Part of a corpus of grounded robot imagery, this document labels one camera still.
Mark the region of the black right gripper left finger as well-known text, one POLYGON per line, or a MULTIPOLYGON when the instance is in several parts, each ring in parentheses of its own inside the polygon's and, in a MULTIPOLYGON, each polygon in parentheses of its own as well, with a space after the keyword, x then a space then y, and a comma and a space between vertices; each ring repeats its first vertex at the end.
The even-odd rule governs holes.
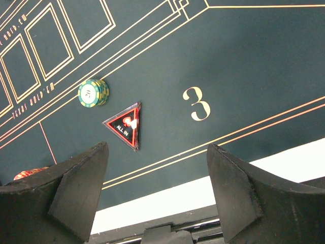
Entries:
POLYGON ((89 241, 109 158, 106 142, 1 186, 1 243, 89 241))

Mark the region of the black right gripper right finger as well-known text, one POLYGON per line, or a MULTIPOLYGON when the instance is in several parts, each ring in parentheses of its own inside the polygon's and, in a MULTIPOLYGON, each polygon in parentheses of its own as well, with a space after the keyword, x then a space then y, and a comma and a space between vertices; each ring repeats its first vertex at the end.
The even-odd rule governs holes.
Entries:
POLYGON ((207 165, 226 243, 324 243, 324 178, 296 183, 215 144, 207 165))

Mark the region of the moved green chip stack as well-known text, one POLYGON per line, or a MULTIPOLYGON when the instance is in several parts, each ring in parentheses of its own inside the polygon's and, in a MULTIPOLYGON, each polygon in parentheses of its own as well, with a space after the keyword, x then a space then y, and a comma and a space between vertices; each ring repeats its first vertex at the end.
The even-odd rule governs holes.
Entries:
POLYGON ((106 82, 97 79, 83 81, 78 88, 78 99, 84 107, 104 105, 110 91, 106 82))

